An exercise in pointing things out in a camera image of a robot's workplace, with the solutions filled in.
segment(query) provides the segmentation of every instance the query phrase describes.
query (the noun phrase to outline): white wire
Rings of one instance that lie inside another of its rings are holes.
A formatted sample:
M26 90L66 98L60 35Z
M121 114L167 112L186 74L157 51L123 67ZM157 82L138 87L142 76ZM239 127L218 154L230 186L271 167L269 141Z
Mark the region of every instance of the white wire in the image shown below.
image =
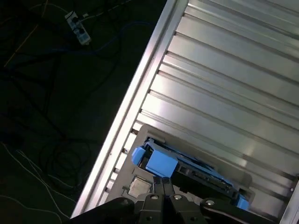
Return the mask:
M29 162L29 164L32 166L32 164L31 163L33 163L23 152L23 154L21 154L19 151L17 151L20 155L22 155L25 159L27 159L28 160L28 162ZM69 199L69 200L71 200L71 201L73 201L74 203L76 203L76 201L74 201L73 199L71 199L71 198L69 198L69 197L67 197L67 196L65 196L65 195L63 195L63 194L61 194L61 193L59 193L58 191L55 191L53 188L51 188L45 181L43 181L43 179L42 179L42 177L39 175L39 177L40 177L40 179L38 179L39 181L42 181L48 188L50 188L52 191L54 191L55 193L57 193L57 194L59 194L59 195L61 195L61 196L63 196L63 197L65 197L65 198L67 198L67 199Z
M33 175L36 179L38 179L38 181L40 181L45 187L46 187L46 189L47 189L47 192L49 193L49 195L50 195L50 197L51 197L51 199L52 199L52 201L53 201L53 203L55 204L55 206L56 206L56 208L58 209L58 211L63 215L63 216L65 216L65 217L67 217L68 219L70 218L70 217L68 217L66 214L64 214L61 210L60 210L60 208L58 207L58 205L56 204L56 202L55 202L55 199L53 198L53 196L52 196L52 194L51 194L51 192L49 191L49 188L48 188L48 185L44 182L44 181L42 181L42 180L40 180L37 176L35 176L31 171L29 171L28 169L26 169L10 152L9 152L9 150L8 150L8 148L6 147L6 145L5 144L3 144L3 142L1 142L1 144L3 145L3 147L6 149L6 151L8 152L8 154L17 162L17 163L19 163L20 164L20 166L21 167L23 167L27 172L29 172L31 175Z
M126 3L130 2L130 1L132 1L132 0L127 0L127 1L125 1L125 2L121 3L121 4L117 5L117 6L114 6L113 8L111 8L111 9L107 10L107 12L109 12L109 11L111 11L111 10L113 10L113 9L117 8L118 6L122 6L122 5L124 5L124 4L126 4ZM80 20L80 22L83 22L83 21L85 21L85 20L88 20L88 19L92 19L92 18L98 17L98 16L100 16L100 15L103 15L103 13L104 13L104 12L102 12L102 13L99 13L99 14L96 14L96 15L91 15L91 16L88 16L88 17L86 17L86 18L84 18L84 19Z
M25 159L27 159L28 162L31 163L31 165L35 166L35 167L38 168L40 171L42 171L42 169L39 168L39 166L36 165L31 159L29 159L29 158L28 158L22 151L17 150L17 152L18 152L21 156L23 156ZM76 185L76 187L80 186L80 185L82 184L82 182L84 181L84 179L85 179L89 174L90 174L90 173L86 174L85 177L82 179L82 181ZM75 186L71 186L71 185L69 185L69 184L63 182L62 180L60 180L59 178L57 178L57 177L55 177L55 176L52 176L52 175L48 175L48 176L52 177L53 179L56 179L57 181L61 182L63 185L65 185L65 186L67 186L67 187L69 187L69 188L74 188L74 187L75 187Z
M29 158L28 158L22 151L18 150L17 152L18 152L21 156L23 156L25 159L27 159L27 160L31 163L31 165L35 166L35 167L38 168L40 171L42 171L42 169L40 169L39 166L36 165L31 159L29 159ZM74 188L74 186L68 185L67 183L63 182L62 180L60 180L59 178L57 178L57 177L55 177L55 176L52 176L52 175L48 175L48 176L50 176L50 177L52 177L53 179L55 179L55 180L61 182L63 185L65 185L65 186L67 186L67 187L69 187L69 188Z
M38 5L35 5L35 6L33 6L33 7L31 7L30 8L30 10L31 9L34 9L34 8L36 8L36 7L39 7L39 6L43 6L44 4L38 4ZM55 5L55 4L53 4L53 3L48 3L47 4L47 6L54 6L54 7L56 7L56 8L59 8L61 11L64 11L65 13L69 13L67 10L65 10L64 8L61 8L60 6L58 6L58 5Z
M61 218L59 217L59 215L53 211L49 211L49 210L43 210L43 209L34 209L34 208L29 208L25 205L23 205L21 202L19 202L17 199L14 199L12 197L9 197L9 196L6 196L6 195L0 195L0 197L3 197L3 198L7 198L7 199L10 199L10 200L13 200L14 202L18 203L19 205L21 205L22 207L28 209L28 210L33 210L33 211L43 211L43 212L48 212L48 213L51 213L53 215L56 215L57 218L59 219L59 222L62 223L62 220Z

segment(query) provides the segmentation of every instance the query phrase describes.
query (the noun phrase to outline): metal frame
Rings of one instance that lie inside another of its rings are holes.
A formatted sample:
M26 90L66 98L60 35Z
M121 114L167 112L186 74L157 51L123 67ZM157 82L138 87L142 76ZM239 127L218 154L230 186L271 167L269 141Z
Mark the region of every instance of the metal frame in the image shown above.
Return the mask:
M187 3L167 1L71 217L98 205Z
M299 182L293 191L280 224L296 224L299 220Z
M250 211L279 222L299 170L299 10L270 1L168 0L73 216L109 199L147 124L251 175Z

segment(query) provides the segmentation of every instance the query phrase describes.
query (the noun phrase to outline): power strip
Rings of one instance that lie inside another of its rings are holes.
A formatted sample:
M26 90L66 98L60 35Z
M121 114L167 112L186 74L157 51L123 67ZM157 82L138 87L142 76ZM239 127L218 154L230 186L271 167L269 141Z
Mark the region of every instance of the power strip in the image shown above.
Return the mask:
M80 44L88 45L88 43L91 41L91 38L85 30L85 28L83 27L82 23L78 20L77 14L72 11L65 15L65 19L71 27L71 30L77 36L77 39L79 40Z

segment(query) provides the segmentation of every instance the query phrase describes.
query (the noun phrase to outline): blue cable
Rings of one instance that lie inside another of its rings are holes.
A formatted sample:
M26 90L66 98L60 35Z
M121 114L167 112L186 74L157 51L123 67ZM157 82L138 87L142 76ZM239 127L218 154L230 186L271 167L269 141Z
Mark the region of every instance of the blue cable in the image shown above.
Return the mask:
M135 21L135 22L129 23L129 24L123 26L121 28L120 32L115 37L113 37L110 41L106 42L103 46L101 46L100 48L98 48L98 49L96 49L94 51L95 52L99 52L99 51L103 50L104 48L106 48L107 46L109 46L111 43L113 43L114 41L116 41L118 39L118 37L120 35L122 35L122 33L126 29L130 28L133 25L153 25L153 24L152 23L148 23L148 22L143 22L143 21ZM94 54L91 51L71 51L69 49L53 49L53 51L68 51L68 53L79 54L79 55L92 55L92 54Z

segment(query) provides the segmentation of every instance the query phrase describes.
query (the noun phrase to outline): screw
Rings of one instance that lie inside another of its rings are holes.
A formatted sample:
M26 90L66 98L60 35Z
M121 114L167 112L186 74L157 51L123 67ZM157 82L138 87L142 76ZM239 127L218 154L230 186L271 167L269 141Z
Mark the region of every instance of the screw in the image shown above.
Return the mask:
M156 200L156 199L159 198L159 196L158 195L152 195L150 198L153 199L153 200Z
M207 205L214 205L215 204L215 202L213 202L211 200L207 200L206 203L207 203Z
M122 202L121 204L122 204L122 205L125 205L125 204L129 204L129 202L128 202L127 199L125 199L125 200L123 200L123 202Z
M182 196L181 196L181 195L175 195L174 198L175 198L176 200L180 200L180 199L182 198Z

